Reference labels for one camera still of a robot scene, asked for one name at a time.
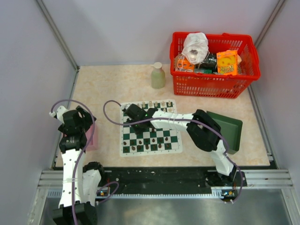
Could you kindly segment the green white chess mat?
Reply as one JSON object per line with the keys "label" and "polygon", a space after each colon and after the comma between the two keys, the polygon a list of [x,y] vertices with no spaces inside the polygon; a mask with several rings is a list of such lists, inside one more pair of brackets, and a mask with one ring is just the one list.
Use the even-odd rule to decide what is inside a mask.
{"label": "green white chess mat", "polygon": [[[122,109],[131,104],[136,104],[147,111],[149,108],[157,108],[163,112],[177,113],[174,99],[139,101],[121,103]],[[120,111],[120,123],[126,123],[129,117]],[[167,128],[148,128],[136,135],[131,126],[120,127],[120,156],[137,157],[157,154],[181,153],[183,151],[180,131]]]}

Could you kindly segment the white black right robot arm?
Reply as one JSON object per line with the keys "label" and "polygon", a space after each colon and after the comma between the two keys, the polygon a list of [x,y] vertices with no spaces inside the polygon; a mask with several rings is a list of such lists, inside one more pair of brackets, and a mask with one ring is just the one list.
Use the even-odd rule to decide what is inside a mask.
{"label": "white black right robot arm", "polygon": [[150,108],[144,110],[136,104],[122,107],[129,117],[136,134],[152,129],[170,129],[187,132],[197,148],[208,152],[213,159],[216,172],[208,172],[206,181],[210,186],[233,186],[236,180],[236,164],[228,157],[229,144],[221,134],[221,127],[203,110],[195,113],[176,114]]}

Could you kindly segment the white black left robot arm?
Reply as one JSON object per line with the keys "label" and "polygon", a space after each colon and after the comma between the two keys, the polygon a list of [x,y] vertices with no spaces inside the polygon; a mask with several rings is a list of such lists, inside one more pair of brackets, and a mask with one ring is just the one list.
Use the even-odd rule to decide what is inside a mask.
{"label": "white black left robot arm", "polygon": [[106,182],[106,174],[99,162],[83,163],[86,133],[96,118],[80,106],[69,110],[61,105],[50,115],[62,123],[58,130],[62,133],[59,148],[63,160],[62,194],[52,219],[57,225],[95,225],[97,188]]}

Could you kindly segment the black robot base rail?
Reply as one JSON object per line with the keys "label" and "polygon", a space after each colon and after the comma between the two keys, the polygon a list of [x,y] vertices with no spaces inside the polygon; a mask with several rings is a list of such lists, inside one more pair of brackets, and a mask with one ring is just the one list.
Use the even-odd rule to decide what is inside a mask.
{"label": "black robot base rail", "polygon": [[213,167],[106,167],[99,187],[109,184],[109,193],[118,195],[196,195],[225,188],[224,197],[235,199],[238,188],[246,187],[244,172],[234,168],[229,176]]}

